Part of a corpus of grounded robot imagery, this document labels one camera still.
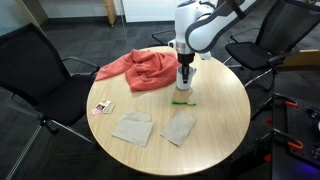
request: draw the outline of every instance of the folded cloth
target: folded cloth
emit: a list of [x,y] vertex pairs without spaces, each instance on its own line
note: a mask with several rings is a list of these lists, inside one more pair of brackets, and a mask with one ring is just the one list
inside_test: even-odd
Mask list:
[[153,90],[173,83],[179,65],[173,53],[133,49],[113,63],[100,68],[95,80],[125,72],[131,91]]
[[145,147],[152,126],[150,114],[129,110],[118,119],[117,126],[111,135]]
[[178,111],[160,134],[173,144],[181,147],[195,121],[195,118],[189,114]]

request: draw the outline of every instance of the black chair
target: black chair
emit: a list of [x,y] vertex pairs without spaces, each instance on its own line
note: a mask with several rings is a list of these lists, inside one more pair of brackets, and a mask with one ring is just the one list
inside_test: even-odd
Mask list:
[[[71,76],[64,60],[85,63],[92,72]],[[99,66],[79,58],[64,60],[33,24],[0,37],[0,86],[13,94],[4,104],[40,122],[7,179],[13,176],[43,126],[52,134],[58,132],[49,127],[49,121],[97,145],[70,126],[86,114],[87,96]]]
[[320,7],[314,3],[277,0],[263,20],[255,42],[238,42],[235,39],[235,36],[250,30],[230,36],[234,42],[227,44],[225,48],[231,57],[224,64],[233,58],[241,64],[240,66],[251,71],[266,70],[248,81],[245,87],[272,72],[273,80],[268,89],[270,90],[277,74],[276,67],[282,64],[286,57],[299,52],[295,48],[296,44],[319,22]]

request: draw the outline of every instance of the chair backrest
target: chair backrest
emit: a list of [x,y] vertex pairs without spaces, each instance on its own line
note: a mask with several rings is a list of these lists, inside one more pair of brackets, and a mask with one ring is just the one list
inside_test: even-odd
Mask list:
[[262,22],[256,44],[273,55],[290,51],[319,22],[319,6],[297,0],[276,0]]
[[70,77],[58,52],[33,24],[0,37],[0,86],[36,105]]

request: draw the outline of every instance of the chair seat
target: chair seat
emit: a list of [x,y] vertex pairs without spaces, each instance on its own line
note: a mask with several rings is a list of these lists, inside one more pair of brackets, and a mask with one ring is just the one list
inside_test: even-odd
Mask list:
[[86,113],[87,97],[94,78],[75,75],[41,101],[35,110],[46,118],[71,126]]
[[226,50],[237,62],[251,71],[271,68],[267,61],[272,55],[253,42],[230,43],[226,45]]

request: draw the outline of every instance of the round wooden table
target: round wooden table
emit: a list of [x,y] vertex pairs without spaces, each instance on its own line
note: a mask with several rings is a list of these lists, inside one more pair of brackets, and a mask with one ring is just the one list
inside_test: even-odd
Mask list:
[[[143,50],[176,54],[170,47]],[[95,82],[88,97],[87,116],[102,148],[130,168],[162,176],[200,172],[227,158],[239,146],[249,126],[247,92],[237,76],[216,59],[203,61],[196,54],[191,66],[197,68],[197,72],[187,91],[177,89],[172,83],[160,89],[132,93],[124,73]],[[113,112],[92,115],[91,110],[102,99],[115,104]],[[173,105],[171,100],[197,105]],[[152,116],[154,125],[146,147],[111,136],[117,119],[129,109]],[[179,110],[196,119],[180,148],[160,135]]]

